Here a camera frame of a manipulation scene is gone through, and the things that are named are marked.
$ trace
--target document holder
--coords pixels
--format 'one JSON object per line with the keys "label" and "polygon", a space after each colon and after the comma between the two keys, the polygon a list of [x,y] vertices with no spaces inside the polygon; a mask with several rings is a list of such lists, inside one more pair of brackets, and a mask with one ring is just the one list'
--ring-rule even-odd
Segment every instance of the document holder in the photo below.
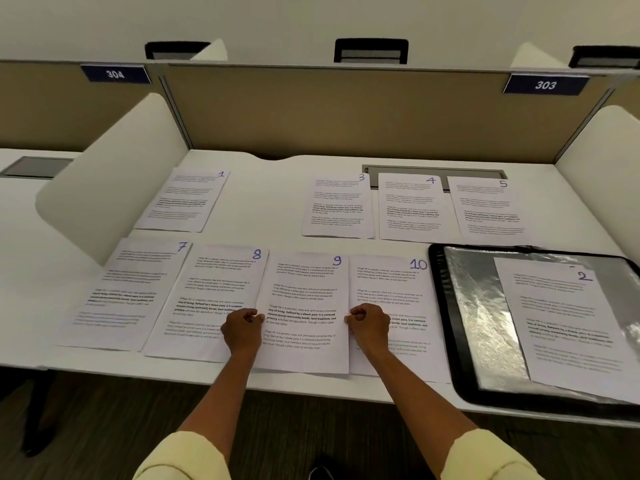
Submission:
{"label": "document holder", "polygon": [[579,264],[593,270],[620,333],[640,358],[640,268],[590,253],[432,244],[429,262],[453,386],[469,403],[607,419],[640,419],[640,406],[529,379],[493,258]]}

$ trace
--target beige partition panel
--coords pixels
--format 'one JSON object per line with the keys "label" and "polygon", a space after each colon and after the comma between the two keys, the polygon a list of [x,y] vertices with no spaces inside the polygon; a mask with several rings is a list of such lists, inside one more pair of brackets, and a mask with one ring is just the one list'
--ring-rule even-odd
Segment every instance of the beige partition panel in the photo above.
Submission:
{"label": "beige partition panel", "polygon": [[81,152],[151,92],[152,84],[89,82],[80,63],[0,62],[0,148]]}
{"label": "beige partition panel", "polygon": [[612,83],[502,94],[508,72],[169,64],[196,149],[551,163]]}
{"label": "beige partition panel", "polygon": [[640,78],[634,77],[620,84],[607,99],[605,106],[622,106],[640,119]]}

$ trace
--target floor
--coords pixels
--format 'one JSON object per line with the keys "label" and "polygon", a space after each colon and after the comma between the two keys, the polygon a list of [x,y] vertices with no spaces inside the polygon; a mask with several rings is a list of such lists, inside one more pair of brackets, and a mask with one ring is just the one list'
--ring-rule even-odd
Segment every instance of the floor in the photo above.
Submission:
{"label": "floor", "polygon": [[[59,373],[46,421],[58,427],[34,458],[20,452],[31,384],[0,402],[0,472],[11,480],[126,480],[206,387]],[[547,480],[640,478],[640,430],[470,415]],[[302,480],[325,453],[349,479],[428,479],[395,407],[249,391],[230,462],[234,480]]]}

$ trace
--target shoe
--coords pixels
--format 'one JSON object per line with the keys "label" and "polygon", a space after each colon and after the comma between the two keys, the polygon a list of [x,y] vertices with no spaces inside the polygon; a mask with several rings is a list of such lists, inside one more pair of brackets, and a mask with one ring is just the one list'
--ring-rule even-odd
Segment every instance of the shoe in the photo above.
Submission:
{"label": "shoe", "polygon": [[308,480],[335,480],[335,477],[329,471],[329,468],[324,465],[318,465],[311,470]]}

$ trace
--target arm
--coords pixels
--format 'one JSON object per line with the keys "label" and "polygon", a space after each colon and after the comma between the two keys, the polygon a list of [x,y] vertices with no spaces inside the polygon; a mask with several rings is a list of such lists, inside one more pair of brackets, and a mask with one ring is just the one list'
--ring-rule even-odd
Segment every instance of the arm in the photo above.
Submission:
{"label": "arm", "polygon": [[454,441],[477,426],[389,352],[390,319],[379,306],[364,303],[350,313],[345,322],[397,405],[429,468],[440,477]]}
{"label": "arm", "polygon": [[231,445],[246,389],[249,371],[260,348],[264,315],[242,309],[227,317],[221,331],[231,350],[231,358],[196,408],[178,431],[193,431],[208,439],[229,463]]}

